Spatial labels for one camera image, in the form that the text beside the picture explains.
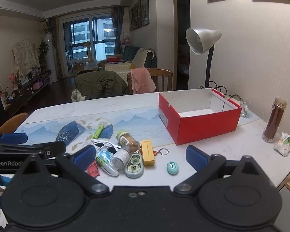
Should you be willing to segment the olive green jacket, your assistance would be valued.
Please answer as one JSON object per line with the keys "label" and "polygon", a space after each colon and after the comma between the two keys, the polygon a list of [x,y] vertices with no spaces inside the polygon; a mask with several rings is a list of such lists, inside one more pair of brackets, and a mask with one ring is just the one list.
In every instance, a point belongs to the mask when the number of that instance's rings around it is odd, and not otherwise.
{"label": "olive green jacket", "polygon": [[128,95],[126,82],[113,71],[92,71],[77,75],[71,93],[73,102]]}

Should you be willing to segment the wooden chair left edge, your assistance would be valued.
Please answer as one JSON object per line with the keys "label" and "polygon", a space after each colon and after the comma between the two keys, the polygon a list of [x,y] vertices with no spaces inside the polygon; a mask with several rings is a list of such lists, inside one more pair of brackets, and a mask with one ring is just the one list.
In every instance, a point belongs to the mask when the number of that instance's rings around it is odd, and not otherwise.
{"label": "wooden chair left edge", "polygon": [[20,113],[0,126],[0,134],[12,134],[14,133],[17,128],[28,118],[28,113]]}

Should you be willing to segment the silver-cap spice jar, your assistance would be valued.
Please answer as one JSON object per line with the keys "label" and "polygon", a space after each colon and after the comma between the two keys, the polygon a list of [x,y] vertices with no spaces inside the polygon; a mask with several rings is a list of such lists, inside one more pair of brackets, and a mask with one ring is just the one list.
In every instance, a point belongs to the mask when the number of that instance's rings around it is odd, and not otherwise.
{"label": "silver-cap spice jar", "polygon": [[117,170],[121,170],[129,161],[131,153],[132,153],[132,150],[129,146],[122,146],[111,157],[110,162]]}

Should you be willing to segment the grey-green correction tape dispenser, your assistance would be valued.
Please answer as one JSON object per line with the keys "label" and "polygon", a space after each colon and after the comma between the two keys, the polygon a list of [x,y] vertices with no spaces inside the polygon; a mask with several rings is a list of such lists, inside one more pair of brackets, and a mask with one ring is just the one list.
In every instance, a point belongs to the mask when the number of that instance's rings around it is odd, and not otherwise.
{"label": "grey-green correction tape dispenser", "polygon": [[142,155],[132,154],[125,165],[124,172],[127,177],[132,179],[141,177],[144,172]]}

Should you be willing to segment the crumpled white wrapper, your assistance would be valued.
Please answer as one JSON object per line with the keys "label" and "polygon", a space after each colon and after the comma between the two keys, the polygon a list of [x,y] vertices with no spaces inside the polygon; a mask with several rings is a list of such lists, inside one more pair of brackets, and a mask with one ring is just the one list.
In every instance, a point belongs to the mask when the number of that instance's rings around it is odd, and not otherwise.
{"label": "crumpled white wrapper", "polygon": [[282,132],[280,139],[275,143],[273,149],[286,157],[290,152],[290,135]]}

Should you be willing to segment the wooden chair with pink cloth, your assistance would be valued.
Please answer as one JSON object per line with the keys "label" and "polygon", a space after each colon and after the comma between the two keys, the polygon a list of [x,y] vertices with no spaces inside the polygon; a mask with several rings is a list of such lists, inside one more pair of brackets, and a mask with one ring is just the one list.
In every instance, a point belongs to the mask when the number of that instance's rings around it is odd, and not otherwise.
{"label": "wooden chair with pink cloth", "polygon": [[[173,73],[171,71],[166,69],[154,69],[154,68],[147,69],[156,86],[154,92],[165,92],[172,90]],[[131,71],[127,74],[127,82],[129,87],[129,93],[133,94],[131,86]]]}

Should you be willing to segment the dark tv cabinet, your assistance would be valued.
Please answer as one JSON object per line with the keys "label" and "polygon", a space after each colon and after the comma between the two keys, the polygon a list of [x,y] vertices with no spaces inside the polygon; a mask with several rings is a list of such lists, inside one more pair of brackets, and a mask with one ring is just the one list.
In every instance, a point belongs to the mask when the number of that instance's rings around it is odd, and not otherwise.
{"label": "dark tv cabinet", "polygon": [[0,97],[0,114],[3,114],[4,117],[12,117],[15,115],[39,91],[49,85],[51,82],[49,75],[48,72],[42,72],[41,75],[22,85],[20,89],[13,91],[12,94],[15,96],[12,96],[13,100],[11,103],[7,103],[7,106],[3,105]]}

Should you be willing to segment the small drinking glass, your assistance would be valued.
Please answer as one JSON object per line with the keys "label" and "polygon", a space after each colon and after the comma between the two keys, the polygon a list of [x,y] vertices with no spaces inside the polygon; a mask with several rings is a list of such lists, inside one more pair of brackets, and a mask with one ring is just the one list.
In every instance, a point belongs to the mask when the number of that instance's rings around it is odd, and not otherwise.
{"label": "small drinking glass", "polygon": [[241,117],[246,117],[249,111],[250,101],[241,100]]}

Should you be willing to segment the red clip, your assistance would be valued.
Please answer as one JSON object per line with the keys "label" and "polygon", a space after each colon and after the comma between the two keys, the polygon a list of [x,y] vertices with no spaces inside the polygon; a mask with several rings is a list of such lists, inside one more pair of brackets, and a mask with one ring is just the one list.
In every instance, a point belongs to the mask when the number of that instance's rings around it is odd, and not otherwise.
{"label": "red clip", "polygon": [[91,177],[96,178],[96,177],[100,176],[99,168],[98,168],[98,165],[97,165],[96,161],[93,161],[91,163],[91,165],[85,171]]}

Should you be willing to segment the red shoe box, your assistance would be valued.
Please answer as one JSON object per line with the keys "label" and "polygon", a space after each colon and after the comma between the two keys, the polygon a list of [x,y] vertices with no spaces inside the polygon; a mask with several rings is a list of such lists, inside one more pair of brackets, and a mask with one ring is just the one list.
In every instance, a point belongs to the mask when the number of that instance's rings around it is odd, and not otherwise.
{"label": "red shoe box", "polygon": [[159,93],[159,117],[176,145],[235,131],[241,106],[214,89]]}

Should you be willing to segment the teal egg pencil sharpener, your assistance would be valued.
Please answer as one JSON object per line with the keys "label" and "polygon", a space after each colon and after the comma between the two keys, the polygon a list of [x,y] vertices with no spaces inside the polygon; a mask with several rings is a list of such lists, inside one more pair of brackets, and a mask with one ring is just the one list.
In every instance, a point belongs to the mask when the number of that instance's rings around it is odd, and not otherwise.
{"label": "teal egg pencil sharpener", "polygon": [[170,175],[176,175],[179,172],[179,165],[175,161],[170,161],[167,163],[166,169]]}

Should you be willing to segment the green white tube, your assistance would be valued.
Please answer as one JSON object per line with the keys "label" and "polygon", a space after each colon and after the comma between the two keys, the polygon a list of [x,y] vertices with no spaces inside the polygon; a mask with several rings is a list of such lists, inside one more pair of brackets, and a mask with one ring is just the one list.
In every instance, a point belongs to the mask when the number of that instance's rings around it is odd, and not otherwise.
{"label": "green white tube", "polygon": [[95,160],[107,174],[109,174],[112,177],[119,176],[118,171],[114,169],[109,163],[104,161],[103,158],[101,158],[100,156],[97,156]]}

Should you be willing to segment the tall brown glass bottle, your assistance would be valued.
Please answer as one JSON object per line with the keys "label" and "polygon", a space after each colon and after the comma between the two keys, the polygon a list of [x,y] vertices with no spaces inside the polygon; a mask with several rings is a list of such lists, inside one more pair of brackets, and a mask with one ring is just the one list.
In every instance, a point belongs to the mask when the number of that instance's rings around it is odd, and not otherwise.
{"label": "tall brown glass bottle", "polygon": [[266,128],[262,133],[262,139],[267,143],[272,143],[279,128],[283,113],[286,109],[287,103],[285,100],[276,97],[272,105],[271,114],[267,122]]}

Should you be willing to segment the metal keyring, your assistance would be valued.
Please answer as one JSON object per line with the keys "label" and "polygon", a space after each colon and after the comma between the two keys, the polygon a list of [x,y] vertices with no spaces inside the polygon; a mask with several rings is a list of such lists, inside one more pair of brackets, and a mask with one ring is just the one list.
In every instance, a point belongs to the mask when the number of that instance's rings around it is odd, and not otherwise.
{"label": "metal keyring", "polygon": [[153,153],[154,153],[154,156],[157,156],[157,155],[166,156],[169,154],[169,151],[166,148],[161,148],[159,150],[154,150]]}

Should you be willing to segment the green lip balm tube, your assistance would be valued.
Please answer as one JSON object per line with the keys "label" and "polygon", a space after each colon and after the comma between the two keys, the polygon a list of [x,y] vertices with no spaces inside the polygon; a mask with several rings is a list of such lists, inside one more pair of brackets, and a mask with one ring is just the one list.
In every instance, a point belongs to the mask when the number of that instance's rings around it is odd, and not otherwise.
{"label": "green lip balm tube", "polygon": [[99,138],[99,136],[102,133],[103,128],[104,128],[104,125],[99,125],[98,126],[97,130],[93,134],[93,139],[98,139]]}

